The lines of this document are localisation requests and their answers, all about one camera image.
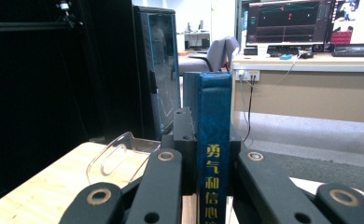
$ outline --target light wood surface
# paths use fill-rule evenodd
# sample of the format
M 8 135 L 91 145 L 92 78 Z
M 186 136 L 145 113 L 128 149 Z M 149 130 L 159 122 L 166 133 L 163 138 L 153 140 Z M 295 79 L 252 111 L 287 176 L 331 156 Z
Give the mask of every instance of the light wood surface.
M 84 143 L 0 199 L 0 223 L 58 223 L 77 194 L 89 185 L 86 168 L 104 147 Z M 127 153 L 112 180 L 120 188 L 147 157 L 131 150 Z

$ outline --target wall outlet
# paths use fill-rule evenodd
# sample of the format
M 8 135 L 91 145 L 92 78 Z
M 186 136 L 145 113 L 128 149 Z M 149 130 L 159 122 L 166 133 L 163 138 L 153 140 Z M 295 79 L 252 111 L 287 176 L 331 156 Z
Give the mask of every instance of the wall outlet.
M 255 77 L 254 81 L 259 81 L 260 70 L 237 70 L 235 80 L 251 81 L 251 77 Z

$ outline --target monitor screen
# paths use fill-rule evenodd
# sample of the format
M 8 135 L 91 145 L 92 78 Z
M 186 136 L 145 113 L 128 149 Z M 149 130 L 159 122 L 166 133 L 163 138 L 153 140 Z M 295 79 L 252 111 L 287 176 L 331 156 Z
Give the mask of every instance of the monitor screen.
M 249 4 L 246 44 L 324 43 L 332 0 Z
M 364 0 L 335 0 L 329 33 L 330 44 L 364 45 Z
M 199 30 L 204 29 L 204 21 L 200 21 Z

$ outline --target gray chair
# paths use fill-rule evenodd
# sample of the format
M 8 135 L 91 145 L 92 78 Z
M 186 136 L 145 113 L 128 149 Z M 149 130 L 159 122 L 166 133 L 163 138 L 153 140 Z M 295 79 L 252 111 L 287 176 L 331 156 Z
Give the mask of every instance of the gray chair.
M 216 72 L 226 63 L 226 37 L 215 40 L 206 54 L 190 54 L 178 63 L 179 76 L 186 72 Z
M 240 51 L 240 44 L 238 43 L 238 40 L 234 36 L 227 37 L 225 40 L 225 49 L 226 49 L 226 55 L 228 56 L 228 63 L 227 63 L 227 69 L 229 71 L 232 54 L 236 49 L 239 49 Z

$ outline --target black cable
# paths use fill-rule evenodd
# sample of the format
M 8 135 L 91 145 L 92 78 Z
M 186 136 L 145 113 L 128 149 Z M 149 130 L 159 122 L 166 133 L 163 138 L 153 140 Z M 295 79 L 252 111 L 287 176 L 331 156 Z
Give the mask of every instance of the black cable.
M 245 140 L 248 138 L 249 134 L 251 133 L 251 105 L 252 105 L 252 92 L 255 86 L 255 76 L 251 76 L 251 95 L 249 97 L 249 106 L 248 106 L 248 133 L 246 134 Z

